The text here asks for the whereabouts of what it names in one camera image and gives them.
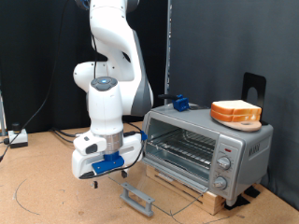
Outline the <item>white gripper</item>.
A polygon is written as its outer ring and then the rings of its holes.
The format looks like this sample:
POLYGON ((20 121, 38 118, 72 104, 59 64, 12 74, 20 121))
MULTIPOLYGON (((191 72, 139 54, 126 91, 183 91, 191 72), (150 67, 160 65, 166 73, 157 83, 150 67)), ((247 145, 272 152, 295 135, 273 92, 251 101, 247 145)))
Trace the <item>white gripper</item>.
MULTIPOLYGON (((86 132, 74 140, 72 172, 78 179, 94 178, 114 170, 127 169, 141 159, 143 136, 141 133, 115 133, 99 135, 86 132)), ((122 178, 128 176, 121 171, 122 178)), ((98 189, 98 182, 93 181, 98 189)))

